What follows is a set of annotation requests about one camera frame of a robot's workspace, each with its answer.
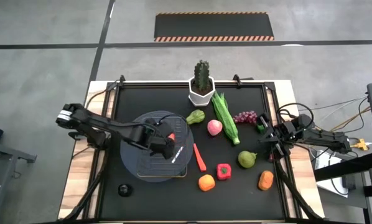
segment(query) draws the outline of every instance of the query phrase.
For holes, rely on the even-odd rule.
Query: potted cactus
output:
[[[194,77],[188,80],[188,98],[194,106],[206,106],[209,104],[215,92],[215,82],[210,77],[210,65],[200,60],[194,67]]]

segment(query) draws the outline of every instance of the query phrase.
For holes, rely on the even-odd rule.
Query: orange and black striped border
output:
[[[267,14],[267,12],[160,12],[156,15],[197,15],[197,14]]]
[[[271,41],[273,36],[156,37],[155,42]]]

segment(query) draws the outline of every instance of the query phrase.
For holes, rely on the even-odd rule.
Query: purple grapes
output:
[[[233,117],[235,123],[250,123],[256,124],[256,115],[255,111],[244,111]]]

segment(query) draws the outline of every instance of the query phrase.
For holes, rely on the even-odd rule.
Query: red pepper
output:
[[[216,167],[216,175],[218,180],[227,180],[231,176],[231,168],[229,164],[218,164]]]

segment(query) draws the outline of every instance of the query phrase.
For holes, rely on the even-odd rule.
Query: black mat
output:
[[[265,12],[173,12],[156,15],[155,41],[274,40]]]
[[[216,88],[225,93],[231,114],[240,111],[265,110],[263,88]],[[117,104],[116,119],[132,121],[138,116],[156,110],[166,110],[187,116],[195,110],[188,99],[188,87],[183,88],[124,88]],[[231,141],[220,133],[209,137],[207,123],[216,119],[213,107],[200,108],[206,117],[202,123],[191,125],[194,141],[207,165],[200,172],[195,156],[188,165],[184,178],[173,178],[165,182],[150,183],[133,176],[120,158],[119,141],[113,142],[109,150],[108,173],[103,187],[101,203],[102,219],[130,220],[283,220],[281,198],[276,180],[268,191],[258,190],[258,179],[262,171],[274,172],[273,164],[267,162],[261,151],[266,145],[258,144],[260,135],[250,124],[238,125],[241,144],[232,146]],[[257,152],[253,168],[244,170],[236,162],[239,152]],[[231,180],[218,181],[208,192],[198,188],[198,179],[211,174],[216,179],[215,168],[219,163],[232,167]],[[134,193],[128,198],[117,194],[119,184],[130,184]]]

